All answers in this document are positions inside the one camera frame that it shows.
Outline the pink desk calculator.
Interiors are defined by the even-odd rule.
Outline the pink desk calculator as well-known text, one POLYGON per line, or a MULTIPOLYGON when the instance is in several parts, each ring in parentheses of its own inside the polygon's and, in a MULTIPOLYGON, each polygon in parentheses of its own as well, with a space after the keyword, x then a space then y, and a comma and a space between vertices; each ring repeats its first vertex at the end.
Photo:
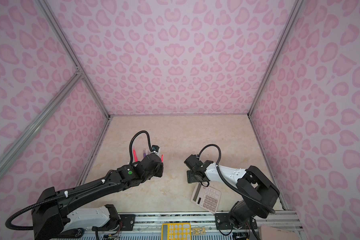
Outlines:
POLYGON ((221 191, 212 187, 205 187, 201 183, 198 183, 193 191, 191 202, 200 208, 215 214, 218 210, 221 197, 221 191))

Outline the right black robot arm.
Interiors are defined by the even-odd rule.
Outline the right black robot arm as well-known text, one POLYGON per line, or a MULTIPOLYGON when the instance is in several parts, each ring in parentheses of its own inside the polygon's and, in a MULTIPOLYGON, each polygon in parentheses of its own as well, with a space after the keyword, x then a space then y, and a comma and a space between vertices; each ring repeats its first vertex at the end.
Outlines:
POLYGON ((185 160, 188 183, 220 182, 242 196, 228 213, 230 225, 239 229, 252 217, 266 219, 274 214, 274 206, 280 196, 279 189, 257 167, 229 168, 213 161, 202 162, 197 155, 185 160))

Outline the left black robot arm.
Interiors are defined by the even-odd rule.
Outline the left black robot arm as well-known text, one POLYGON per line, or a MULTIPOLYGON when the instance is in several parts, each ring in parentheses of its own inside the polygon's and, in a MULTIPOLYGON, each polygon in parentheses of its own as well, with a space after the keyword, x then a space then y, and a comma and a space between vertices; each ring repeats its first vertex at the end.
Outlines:
POLYGON ((152 177, 160 178, 163 171, 161 158, 152 153, 142 161, 110 170, 104 177, 87 184, 61 191, 48 188, 42 192, 35 204, 11 215, 5 226, 15 231, 33 231, 36 240, 50 240, 64 232, 64 228, 73 222, 68 217, 73 211, 106 195, 137 187, 152 177), (32 212, 31 226, 17 226, 12 223, 28 211, 32 212))

